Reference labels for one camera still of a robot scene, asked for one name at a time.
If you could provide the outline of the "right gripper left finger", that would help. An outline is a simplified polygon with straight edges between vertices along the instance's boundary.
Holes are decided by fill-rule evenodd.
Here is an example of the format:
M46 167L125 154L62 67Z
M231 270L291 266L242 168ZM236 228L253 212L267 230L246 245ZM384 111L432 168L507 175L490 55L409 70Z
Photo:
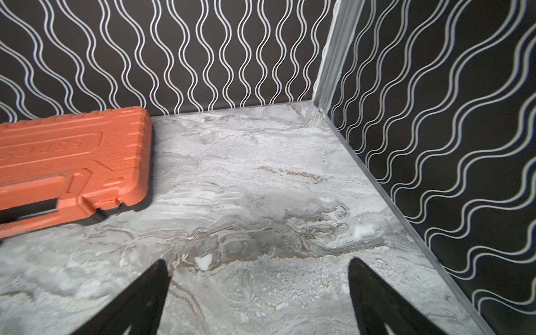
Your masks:
M156 334L170 287L166 261L160 259L74 334Z

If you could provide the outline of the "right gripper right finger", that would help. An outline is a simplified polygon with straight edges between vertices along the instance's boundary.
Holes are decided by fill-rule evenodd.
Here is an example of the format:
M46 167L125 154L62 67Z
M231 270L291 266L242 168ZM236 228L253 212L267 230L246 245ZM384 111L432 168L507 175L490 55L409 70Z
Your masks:
M350 297L360 334L444 334L364 261L348 266Z

